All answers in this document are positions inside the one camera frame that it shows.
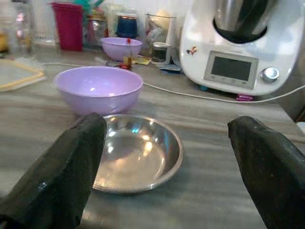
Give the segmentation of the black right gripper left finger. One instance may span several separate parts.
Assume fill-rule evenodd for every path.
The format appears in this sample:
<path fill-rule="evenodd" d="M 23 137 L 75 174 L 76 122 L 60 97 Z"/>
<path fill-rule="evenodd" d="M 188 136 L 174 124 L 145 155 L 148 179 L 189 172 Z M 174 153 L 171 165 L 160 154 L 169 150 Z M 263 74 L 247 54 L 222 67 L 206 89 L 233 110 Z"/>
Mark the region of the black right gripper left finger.
<path fill-rule="evenodd" d="M 74 229 L 81 223 L 107 132 L 105 119 L 85 115 L 65 130 L 0 202 L 3 229 Z"/>

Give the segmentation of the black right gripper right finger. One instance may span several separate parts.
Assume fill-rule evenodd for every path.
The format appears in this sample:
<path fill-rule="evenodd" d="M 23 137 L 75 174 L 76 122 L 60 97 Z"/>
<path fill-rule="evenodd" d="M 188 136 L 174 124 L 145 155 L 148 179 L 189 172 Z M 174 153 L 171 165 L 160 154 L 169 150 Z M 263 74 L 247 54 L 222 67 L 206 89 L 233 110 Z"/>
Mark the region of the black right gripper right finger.
<path fill-rule="evenodd" d="M 305 227 L 305 156 L 283 134 L 257 119 L 228 123 L 244 185 L 268 229 Z"/>

